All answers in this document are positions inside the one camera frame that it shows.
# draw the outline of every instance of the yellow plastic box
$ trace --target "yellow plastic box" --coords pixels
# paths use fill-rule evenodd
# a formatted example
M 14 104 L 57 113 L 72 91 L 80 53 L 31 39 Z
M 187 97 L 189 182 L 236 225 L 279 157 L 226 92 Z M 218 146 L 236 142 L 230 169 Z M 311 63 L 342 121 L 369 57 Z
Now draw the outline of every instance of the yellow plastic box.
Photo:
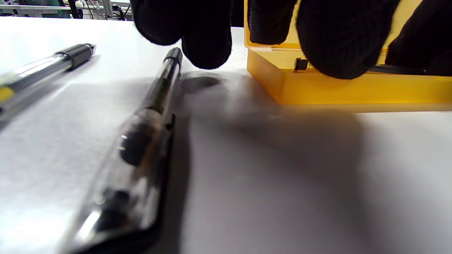
M 402 0 L 393 21 L 392 32 L 382 50 L 379 64 L 384 64 L 388 44 L 421 0 Z M 367 72 L 354 80 L 325 76 L 308 65 L 294 71 L 297 58 L 305 59 L 295 28 L 294 10 L 289 35 L 279 45 L 262 45 L 250 41 L 245 11 L 245 45 L 248 71 L 278 103 L 313 104 L 382 104 L 382 103 L 452 103 L 452 77 L 399 75 Z

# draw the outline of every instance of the black pen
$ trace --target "black pen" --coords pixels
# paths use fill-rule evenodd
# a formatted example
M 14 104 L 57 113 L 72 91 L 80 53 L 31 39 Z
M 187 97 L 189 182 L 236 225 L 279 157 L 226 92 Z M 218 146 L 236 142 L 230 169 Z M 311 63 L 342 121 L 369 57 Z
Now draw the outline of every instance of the black pen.
M 124 247 L 127 239 L 139 238 L 131 235 L 155 224 L 171 132 L 167 106 L 181 61 L 179 48 L 166 55 L 157 79 L 102 165 L 61 253 L 118 253 L 107 249 L 122 240 Z

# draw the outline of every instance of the ballpoint pen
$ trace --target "ballpoint pen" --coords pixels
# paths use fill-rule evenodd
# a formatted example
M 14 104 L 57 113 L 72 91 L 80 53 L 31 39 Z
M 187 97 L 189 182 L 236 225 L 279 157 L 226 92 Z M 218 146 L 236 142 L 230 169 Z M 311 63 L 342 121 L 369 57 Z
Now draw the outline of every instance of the ballpoint pen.
M 106 251 L 109 243 L 127 246 L 131 235 L 148 234 L 156 224 L 174 121 L 168 105 L 181 61 L 179 48 L 165 57 L 159 76 L 103 163 L 60 253 L 97 253 L 101 245 L 107 247 L 99 253 L 118 253 Z
M 0 75 L 0 114 L 5 111 L 4 104 L 15 95 L 25 90 L 36 91 L 40 88 L 40 81 L 77 68 L 91 58 L 95 49 L 93 44 L 77 44 Z

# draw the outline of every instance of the white table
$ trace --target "white table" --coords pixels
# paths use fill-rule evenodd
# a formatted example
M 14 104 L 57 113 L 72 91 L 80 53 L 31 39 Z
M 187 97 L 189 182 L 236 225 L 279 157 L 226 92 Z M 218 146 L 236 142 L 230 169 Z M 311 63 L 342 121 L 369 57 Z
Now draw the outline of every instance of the white table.
M 0 72 L 76 43 L 98 46 L 56 81 L 62 90 L 0 133 L 0 253 L 54 253 L 170 47 L 150 44 L 131 22 L 8 24 Z M 450 253 L 452 114 L 278 109 L 247 75 L 243 30 L 232 31 L 218 70 L 183 62 L 187 75 L 223 85 L 185 96 L 167 221 L 151 253 Z

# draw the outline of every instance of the black glove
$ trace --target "black glove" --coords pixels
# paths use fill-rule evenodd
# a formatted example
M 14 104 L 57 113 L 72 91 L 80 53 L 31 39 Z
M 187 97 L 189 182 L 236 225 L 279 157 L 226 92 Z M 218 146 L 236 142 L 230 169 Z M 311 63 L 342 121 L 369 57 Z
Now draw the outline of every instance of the black glove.
M 282 43 L 296 0 L 249 0 L 251 41 Z M 373 67 L 391 30 L 399 0 L 302 0 L 297 30 L 303 51 L 319 71 L 352 79 Z M 138 31 L 170 45 L 182 39 L 197 67 L 218 68 L 231 53 L 231 0 L 131 0 Z
M 389 45 L 386 64 L 427 69 L 432 74 L 452 70 L 451 31 L 452 1 L 422 1 Z

